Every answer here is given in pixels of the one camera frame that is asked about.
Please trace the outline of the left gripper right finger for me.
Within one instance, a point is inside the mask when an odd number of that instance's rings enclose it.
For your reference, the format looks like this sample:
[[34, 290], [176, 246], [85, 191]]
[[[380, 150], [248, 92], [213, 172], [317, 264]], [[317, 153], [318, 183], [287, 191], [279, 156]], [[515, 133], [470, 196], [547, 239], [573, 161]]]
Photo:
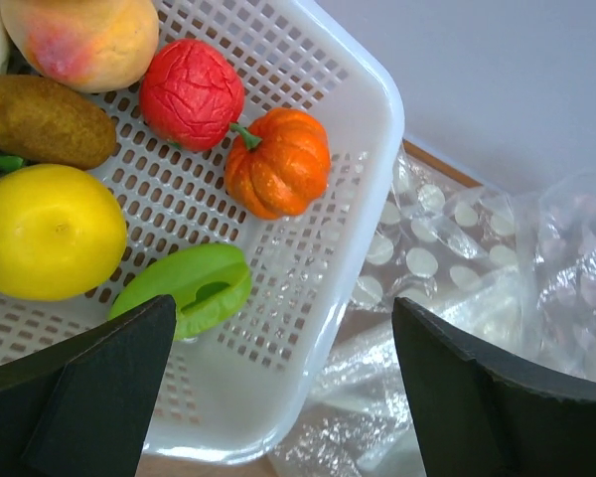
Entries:
[[397, 298], [393, 338], [429, 476], [596, 476], [596, 383]]

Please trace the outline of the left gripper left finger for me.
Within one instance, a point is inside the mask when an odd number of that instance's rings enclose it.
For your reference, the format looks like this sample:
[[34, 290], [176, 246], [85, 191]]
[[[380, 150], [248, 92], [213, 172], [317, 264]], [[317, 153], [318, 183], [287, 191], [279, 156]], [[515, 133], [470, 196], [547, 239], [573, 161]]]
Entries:
[[173, 344], [157, 296], [0, 366], [0, 476], [132, 476]]

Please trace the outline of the yellow lemon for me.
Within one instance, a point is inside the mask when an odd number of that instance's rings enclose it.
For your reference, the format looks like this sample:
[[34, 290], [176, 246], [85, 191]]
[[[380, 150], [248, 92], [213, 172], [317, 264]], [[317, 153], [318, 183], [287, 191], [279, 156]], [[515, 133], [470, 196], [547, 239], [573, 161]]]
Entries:
[[0, 179], [0, 292], [60, 301], [115, 271], [127, 227], [110, 191], [79, 169], [36, 165]]

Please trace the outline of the green toy pepper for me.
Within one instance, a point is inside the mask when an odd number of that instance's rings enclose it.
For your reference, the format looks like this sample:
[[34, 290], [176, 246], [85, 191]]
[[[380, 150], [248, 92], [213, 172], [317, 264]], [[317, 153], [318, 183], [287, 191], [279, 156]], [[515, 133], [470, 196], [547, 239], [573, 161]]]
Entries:
[[114, 319], [158, 295], [176, 303], [174, 339], [193, 338], [238, 312], [251, 291], [251, 272], [240, 248], [203, 243], [155, 261], [122, 290], [108, 313]]

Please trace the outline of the orange toy pumpkin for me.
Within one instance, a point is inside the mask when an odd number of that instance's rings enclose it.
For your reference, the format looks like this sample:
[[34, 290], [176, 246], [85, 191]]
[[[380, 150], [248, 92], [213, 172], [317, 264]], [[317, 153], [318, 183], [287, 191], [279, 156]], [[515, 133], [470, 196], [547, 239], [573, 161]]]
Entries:
[[227, 155], [228, 194], [264, 220], [303, 214], [327, 189], [331, 170], [328, 136], [309, 114], [278, 107], [236, 134]]

